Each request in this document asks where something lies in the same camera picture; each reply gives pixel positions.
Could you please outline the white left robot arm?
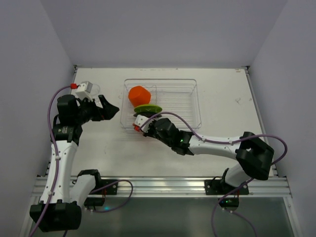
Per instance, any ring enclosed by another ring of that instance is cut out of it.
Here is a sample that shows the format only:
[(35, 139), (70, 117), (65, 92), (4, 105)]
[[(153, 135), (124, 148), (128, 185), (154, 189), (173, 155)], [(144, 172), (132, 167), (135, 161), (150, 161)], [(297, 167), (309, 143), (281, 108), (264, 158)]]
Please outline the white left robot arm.
[(99, 95), (77, 98), (68, 94), (57, 99), (58, 114), (49, 120), (51, 138), (50, 168), (39, 203), (30, 208), (35, 228), (42, 232), (76, 230), (81, 209), (89, 193), (101, 184), (96, 169), (82, 170), (70, 188), (73, 161), (79, 147), (82, 125), (110, 120), (119, 109)]

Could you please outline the clear faceted glass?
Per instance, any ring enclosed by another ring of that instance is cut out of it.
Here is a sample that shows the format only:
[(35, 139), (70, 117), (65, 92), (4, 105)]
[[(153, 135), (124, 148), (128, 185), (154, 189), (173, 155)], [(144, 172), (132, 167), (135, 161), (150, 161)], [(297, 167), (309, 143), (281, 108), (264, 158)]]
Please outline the clear faceted glass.
[(100, 92), (101, 92), (100, 86), (97, 84), (93, 84), (90, 95), (92, 99), (94, 100), (96, 106), (99, 108), (103, 108), (102, 103), (99, 99)]

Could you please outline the orange plastic plate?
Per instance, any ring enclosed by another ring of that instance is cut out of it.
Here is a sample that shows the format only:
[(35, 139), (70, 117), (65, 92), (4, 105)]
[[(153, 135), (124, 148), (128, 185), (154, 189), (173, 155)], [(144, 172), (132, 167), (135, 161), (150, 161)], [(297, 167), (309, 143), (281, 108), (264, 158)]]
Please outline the orange plastic plate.
[(135, 124), (134, 124), (133, 126), (134, 126), (134, 130), (135, 130), (135, 131), (139, 131), (139, 126), (137, 126), (137, 125), (135, 125)]

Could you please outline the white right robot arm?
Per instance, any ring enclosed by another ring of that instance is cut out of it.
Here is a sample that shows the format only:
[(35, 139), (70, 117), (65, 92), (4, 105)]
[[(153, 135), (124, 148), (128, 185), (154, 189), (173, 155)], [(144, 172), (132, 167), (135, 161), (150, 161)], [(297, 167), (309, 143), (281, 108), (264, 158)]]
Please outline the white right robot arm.
[(168, 118), (142, 123), (139, 130), (170, 147), (179, 155), (215, 155), (230, 158), (237, 164), (227, 168), (221, 178), (222, 189), (235, 188), (252, 179), (268, 180), (274, 150), (251, 132), (244, 132), (235, 141), (212, 138), (178, 129)]

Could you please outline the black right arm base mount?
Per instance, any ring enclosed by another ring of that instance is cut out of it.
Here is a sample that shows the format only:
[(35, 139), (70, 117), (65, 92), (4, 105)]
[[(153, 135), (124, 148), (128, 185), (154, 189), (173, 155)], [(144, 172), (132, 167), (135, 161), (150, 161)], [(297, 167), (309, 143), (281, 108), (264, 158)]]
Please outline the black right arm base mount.
[[(219, 176), (215, 176), (212, 179), (204, 180), (204, 189), (206, 195), (220, 196), (218, 198), (220, 199), (222, 196), (232, 191), (234, 187), (226, 184)], [(220, 201), (219, 205), (224, 210), (236, 211), (239, 207), (239, 196), (248, 194), (248, 186), (243, 186), (238, 191), (232, 194), (233, 197), (226, 197), (222, 201)]]

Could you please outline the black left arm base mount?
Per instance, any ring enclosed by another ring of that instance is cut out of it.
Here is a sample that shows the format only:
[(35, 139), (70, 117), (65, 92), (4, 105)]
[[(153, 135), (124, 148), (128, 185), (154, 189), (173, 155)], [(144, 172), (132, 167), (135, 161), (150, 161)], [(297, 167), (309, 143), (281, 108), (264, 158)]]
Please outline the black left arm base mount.
[[(100, 184), (97, 185), (97, 187), (95, 188), (101, 188), (103, 186), (106, 186), (110, 183), (115, 182), (115, 179), (102, 179)], [(96, 207), (100, 207), (103, 206), (103, 204), (105, 203), (106, 197), (107, 196), (115, 196), (117, 194), (117, 189), (118, 189), (118, 185), (117, 184), (113, 184), (111, 186), (109, 186), (108, 188), (102, 189), (97, 191), (96, 193), (94, 193), (93, 197), (88, 197), (85, 202), (84, 202), (84, 207), (86, 208), (92, 208), (92, 209), (96, 209)]]

